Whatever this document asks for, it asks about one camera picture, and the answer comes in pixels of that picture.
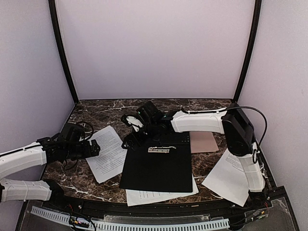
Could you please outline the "metal folder clip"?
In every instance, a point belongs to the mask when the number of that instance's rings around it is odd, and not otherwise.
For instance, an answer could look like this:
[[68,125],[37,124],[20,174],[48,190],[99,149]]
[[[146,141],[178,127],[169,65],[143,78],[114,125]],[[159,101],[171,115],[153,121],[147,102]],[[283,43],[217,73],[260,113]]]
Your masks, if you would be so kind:
[[149,147],[148,153],[170,153],[176,150],[175,146]]

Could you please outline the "teal folder with black inside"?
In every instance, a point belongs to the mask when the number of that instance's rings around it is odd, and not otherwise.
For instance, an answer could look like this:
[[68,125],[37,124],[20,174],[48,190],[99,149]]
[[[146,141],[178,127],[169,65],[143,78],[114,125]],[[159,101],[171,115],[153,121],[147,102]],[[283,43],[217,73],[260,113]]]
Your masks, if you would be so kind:
[[[175,146],[170,153],[148,153],[149,147]],[[127,190],[191,193],[192,154],[189,132],[161,135],[127,151],[119,187]]]

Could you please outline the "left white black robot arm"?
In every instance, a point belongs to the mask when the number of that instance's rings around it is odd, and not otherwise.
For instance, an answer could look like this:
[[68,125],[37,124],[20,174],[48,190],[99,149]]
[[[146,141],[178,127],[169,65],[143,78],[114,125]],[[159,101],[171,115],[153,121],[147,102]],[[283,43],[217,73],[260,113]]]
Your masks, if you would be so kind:
[[99,155],[96,140],[85,136],[85,122],[66,123],[61,132],[52,137],[38,139],[28,146],[1,153],[0,201],[56,201],[64,194],[54,180],[10,180],[8,175],[53,162],[79,160]]

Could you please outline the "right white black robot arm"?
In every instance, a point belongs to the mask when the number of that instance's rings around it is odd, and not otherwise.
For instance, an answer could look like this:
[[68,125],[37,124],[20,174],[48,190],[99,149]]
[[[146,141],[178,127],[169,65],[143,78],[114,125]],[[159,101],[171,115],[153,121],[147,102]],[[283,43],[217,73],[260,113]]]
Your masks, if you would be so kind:
[[245,108],[231,104],[205,111],[162,112],[151,101],[135,115],[121,120],[133,130],[122,143],[127,155],[120,188],[125,190],[189,193],[193,189],[191,147],[185,141],[191,132],[213,132],[224,136],[228,151],[244,171],[247,194],[255,203],[268,196],[264,172],[258,158],[260,141]]

